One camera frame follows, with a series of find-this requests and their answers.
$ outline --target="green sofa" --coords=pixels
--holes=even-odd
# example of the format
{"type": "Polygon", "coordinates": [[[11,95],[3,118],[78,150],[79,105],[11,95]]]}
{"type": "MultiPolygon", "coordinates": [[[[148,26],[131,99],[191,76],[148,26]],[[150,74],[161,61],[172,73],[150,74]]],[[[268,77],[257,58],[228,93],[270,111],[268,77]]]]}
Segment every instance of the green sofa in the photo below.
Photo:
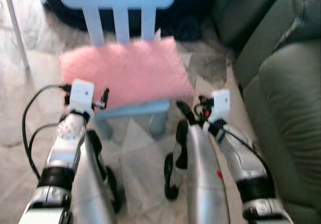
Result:
{"type": "Polygon", "coordinates": [[[228,46],[240,50],[234,70],[258,148],[293,221],[320,224],[321,0],[274,0],[250,19],[242,19],[249,2],[238,1],[239,13],[225,16],[223,27],[223,12],[216,27],[226,43],[252,25],[245,42],[228,46]]]}
{"type": "Polygon", "coordinates": [[[275,0],[214,0],[213,18],[222,43],[241,51],[275,0]]]}

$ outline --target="fluffy pink pillow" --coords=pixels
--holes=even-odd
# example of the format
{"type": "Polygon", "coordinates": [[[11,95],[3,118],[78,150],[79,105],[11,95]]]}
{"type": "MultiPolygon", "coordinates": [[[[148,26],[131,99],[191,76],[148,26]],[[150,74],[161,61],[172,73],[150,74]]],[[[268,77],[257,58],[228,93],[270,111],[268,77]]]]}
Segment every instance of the fluffy pink pillow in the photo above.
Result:
{"type": "Polygon", "coordinates": [[[109,88],[107,108],[161,99],[193,97],[185,67],[173,38],[126,45],[81,47],[61,56],[62,79],[95,84],[95,100],[109,88]]]}

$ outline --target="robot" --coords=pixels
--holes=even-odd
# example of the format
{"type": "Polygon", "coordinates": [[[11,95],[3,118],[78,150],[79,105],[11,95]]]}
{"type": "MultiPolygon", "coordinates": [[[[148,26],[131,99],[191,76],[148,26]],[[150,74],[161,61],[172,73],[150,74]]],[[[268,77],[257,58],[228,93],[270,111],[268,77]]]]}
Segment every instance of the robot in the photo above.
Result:
{"type": "Polygon", "coordinates": [[[177,198],[182,175],[187,173],[189,223],[230,222],[222,173],[209,142],[209,135],[213,135],[240,192],[243,217],[249,223],[293,223],[276,198],[262,157],[245,134],[225,122],[230,95],[229,89],[222,89],[210,98],[199,96],[194,113],[186,103],[177,102],[186,119],[178,123],[174,151],[165,159],[165,196],[168,200],[177,198]]]}
{"type": "MultiPolygon", "coordinates": [[[[94,101],[94,85],[76,79],[72,85],[46,86],[32,98],[22,126],[26,154],[39,182],[19,224],[116,223],[115,213],[121,207],[116,179],[102,163],[98,136],[87,130],[94,108],[106,108],[108,93],[106,89],[101,101],[94,101]],[[36,130],[28,145],[26,116],[35,98],[51,87],[66,92],[67,108],[40,175],[31,156],[32,142],[38,131],[52,125],[36,130]]],[[[184,102],[177,102],[186,119],[178,123],[176,146],[165,159],[165,196],[177,198],[182,175],[187,173],[189,223],[230,222],[220,166],[209,142],[209,135],[213,135],[240,192],[244,218],[249,223],[293,223],[276,198],[264,160],[249,139],[224,120],[230,110],[230,94],[223,89],[210,98],[200,96],[194,113],[184,102]]]]}

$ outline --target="tiled floor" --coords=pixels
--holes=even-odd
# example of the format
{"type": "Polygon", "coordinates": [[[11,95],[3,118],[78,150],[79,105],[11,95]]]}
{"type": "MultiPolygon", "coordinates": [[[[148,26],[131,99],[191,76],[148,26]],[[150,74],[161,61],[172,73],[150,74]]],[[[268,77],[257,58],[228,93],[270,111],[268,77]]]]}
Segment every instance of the tiled floor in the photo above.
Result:
{"type": "MultiPolygon", "coordinates": [[[[63,25],[43,9],[40,0],[14,0],[14,3],[31,72],[23,71],[7,4],[0,0],[0,223],[17,223],[36,187],[21,136],[22,113],[27,102],[41,86],[60,81],[60,54],[90,44],[87,33],[63,25]]],[[[208,91],[220,88],[226,81],[228,54],[217,41],[211,24],[205,22],[203,28],[203,41],[178,43],[197,93],[204,93],[205,88],[208,91]]],[[[107,33],[106,40],[115,41],[115,36],[107,33]]],[[[41,95],[28,115],[29,137],[39,125],[56,122],[62,107],[59,92],[41,95]]],[[[119,223],[187,223],[186,183],[178,199],[168,202],[162,174],[165,156],[173,150],[176,125],[182,117],[172,102],[167,132],[158,139],[148,132],[148,117],[109,121],[113,135],[110,140],[103,138],[102,156],[114,170],[126,198],[117,215],[119,223]]],[[[39,168],[54,137],[53,129],[48,129],[35,140],[33,155],[39,168]]],[[[238,202],[237,194],[232,194],[232,199],[238,202]]],[[[232,212],[240,215],[240,210],[232,212]]]]}

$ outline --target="black cable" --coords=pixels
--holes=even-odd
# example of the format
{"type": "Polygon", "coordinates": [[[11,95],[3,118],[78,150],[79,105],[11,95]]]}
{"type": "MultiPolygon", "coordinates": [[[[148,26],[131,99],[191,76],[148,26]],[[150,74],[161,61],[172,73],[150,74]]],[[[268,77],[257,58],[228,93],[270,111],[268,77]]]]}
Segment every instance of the black cable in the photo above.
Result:
{"type": "Polygon", "coordinates": [[[29,141],[29,146],[28,146],[28,153],[31,156],[32,159],[32,144],[35,140],[35,137],[37,135],[37,133],[45,128],[49,128],[49,127],[55,127],[57,126],[59,123],[55,123],[55,124],[48,124],[48,125],[43,125],[40,128],[38,128],[36,131],[34,131],[34,134],[31,136],[30,141],[29,141]]]}
{"type": "Polygon", "coordinates": [[[27,134],[26,134],[26,117],[27,117],[27,112],[31,106],[31,104],[34,102],[34,100],[38,97],[38,95],[48,89],[48,88],[60,88],[60,89],[65,89],[67,86],[66,85],[56,85],[56,84],[52,84],[52,85],[47,85],[47,86],[44,86],[43,88],[41,88],[35,95],[34,97],[30,100],[30,102],[28,103],[27,107],[25,108],[25,111],[24,111],[24,114],[23,114],[23,117],[22,117],[22,137],[23,137],[23,141],[24,141],[24,146],[25,146],[25,151],[26,151],[26,155],[28,157],[28,160],[29,160],[29,163],[30,163],[30,166],[32,168],[32,170],[34,171],[37,179],[39,180],[40,179],[40,174],[32,160],[32,157],[31,155],[29,154],[29,147],[28,147],[28,140],[27,140],[27,134]]]}

